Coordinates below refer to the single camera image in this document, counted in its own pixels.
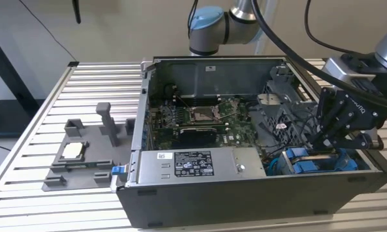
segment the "blue plastic part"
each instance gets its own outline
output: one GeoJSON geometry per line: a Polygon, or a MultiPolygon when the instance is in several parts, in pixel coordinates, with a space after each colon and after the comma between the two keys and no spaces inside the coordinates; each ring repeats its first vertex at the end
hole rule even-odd
{"type": "Polygon", "coordinates": [[[312,161],[302,161],[292,165],[295,173],[310,173],[318,171],[318,168],[312,161]]]}
{"type": "Polygon", "coordinates": [[[269,163],[269,166],[268,166],[268,173],[267,173],[267,175],[273,175],[273,165],[276,164],[276,162],[277,162],[277,158],[275,158],[272,161],[271,161],[271,163],[269,163]]]}
{"type": "Polygon", "coordinates": [[[358,170],[358,165],[355,161],[350,158],[346,149],[339,149],[340,157],[335,164],[336,171],[355,171],[358,170]]]}
{"type": "Polygon", "coordinates": [[[299,156],[308,156],[307,150],[303,147],[288,148],[285,154],[288,159],[292,159],[299,156]]]}
{"type": "Polygon", "coordinates": [[[112,175],[120,175],[120,174],[124,174],[124,166],[115,166],[112,168],[112,175]]]}
{"type": "Polygon", "coordinates": [[[191,24],[192,30],[203,29],[215,24],[221,16],[224,10],[219,6],[205,6],[196,10],[191,24]]]}
{"type": "MultiPolygon", "coordinates": [[[[328,159],[326,162],[334,163],[334,170],[319,170],[315,164],[319,164],[320,161],[298,161],[293,164],[293,171],[296,174],[302,173],[323,173],[323,172],[339,172],[339,171],[355,171],[358,170],[358,164],[351,159],[344,149],[338,149],[339,158],[328,159]]],[[[285,151],[287,157],[289,160],[293,160],[296,157],[308,156],[306,148],[288,148],[285,151]]]]}

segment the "slotted aluminum surface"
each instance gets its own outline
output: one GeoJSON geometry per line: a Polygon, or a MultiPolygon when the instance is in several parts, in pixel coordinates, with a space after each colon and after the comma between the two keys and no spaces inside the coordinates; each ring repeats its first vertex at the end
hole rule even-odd
{"type": "MultiPolygon", "coordinates": [[[[320,59],[310,62],[318,68],[324,65],[320,59]]],[[[139,67],[139,63],[81,63],[76,69],[68,69],[0,167],[0,232],[136,231],[108,188],[42,192],[41,185],[68,118],[81,118],[85,125],[101,124],[95,114],[100,101],[111,102],[116,122],[135,117],[141,81],[139,67]]],[[[387,122],[379,134],[386,144],[382,154],[387,159],[387,122]]],[[[163,231],[181,229],[185,232],[387,231],[387,184],[376,193],[356,196],[334,216],[189,226],[163,231]]]]}

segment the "black stand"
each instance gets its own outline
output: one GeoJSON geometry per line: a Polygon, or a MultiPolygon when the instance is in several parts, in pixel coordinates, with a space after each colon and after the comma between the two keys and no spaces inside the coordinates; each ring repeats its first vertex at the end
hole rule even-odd
{"type": "Polygon", "coordinates": [[[21,136],[42,100],[34,100],[1,48],[0,77],[17,99],[0,101],[0,138],[17,138],[21,136]]]}

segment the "green circuit board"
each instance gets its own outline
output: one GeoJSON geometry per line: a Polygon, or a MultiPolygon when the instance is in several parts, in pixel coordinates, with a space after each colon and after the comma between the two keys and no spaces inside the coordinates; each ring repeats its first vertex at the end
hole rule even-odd
{"type": "Polygon", "coordinates": [[[151,117],[153,149],[175,149],[184,130],[212,130],[216,138],[201,147],[256,147],[261,152],[245,104],[236,98],[221,98],[216,105],[172,106],[153,110],[151,117]]]}

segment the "motherboard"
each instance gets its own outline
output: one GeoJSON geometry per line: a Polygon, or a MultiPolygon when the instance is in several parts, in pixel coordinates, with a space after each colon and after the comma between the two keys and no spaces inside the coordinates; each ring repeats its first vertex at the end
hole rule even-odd
{"type": "Polygon", "coordinates": [[[261,153],[247,103],[229,97],[191,99],[177,97],[151,108],[151,148],[155,150],[204,147],[255,147],[261,153]]]}

